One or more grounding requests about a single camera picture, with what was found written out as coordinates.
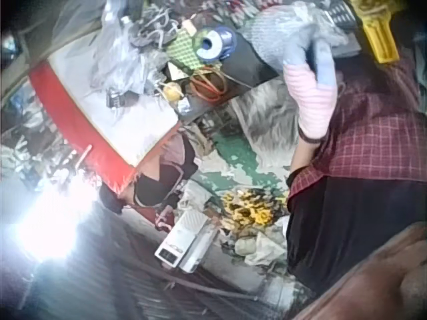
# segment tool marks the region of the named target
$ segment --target person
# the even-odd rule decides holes
[[[294,320],[427,318],[426,224],[415,223],[353,267]]]
[[[176,133],[119,195],[103,183],[99,198],[118,215],[128,205],[150,220],[156,229],[169,232],[174,226],[171,213],[177,207],[182,187],[198,169],[194,159],[189,139],[183,133]]]
[[[287,42],[284,79],[299,107],[287,180],[288,268],[318,297],[426,220],[427,120],[404,49],[397,63],[376,65],[361,54],[335,68],[330,46],[315,34],[308,26]]]

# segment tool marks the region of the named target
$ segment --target white device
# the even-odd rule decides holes
[[[171,267],[177,267],[208,219],[197,210],[185,211],[154,255]]]
[[[212,223],[206,223],[182,259],[179,268],[186,273],[193,273],[203,260],[217,234],[216,226]]]

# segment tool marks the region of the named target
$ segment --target black skirt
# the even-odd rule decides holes
[[[427,220],[427,183],[324,177],[288,209],[289,271],[321,295],[391,237]]]

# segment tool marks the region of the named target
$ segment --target yellow tool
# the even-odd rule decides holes
[[[363,22],[363,29],[379,63],[399,60],[399,52],[390,30],[392,14],[403,10],[401,0],[350,0]]]

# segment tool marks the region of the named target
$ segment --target yellow handle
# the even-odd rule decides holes
[[[399,52],[390,30],[391,14],[381,17],[364,18],[363,29],[379,63],[399,60]]]

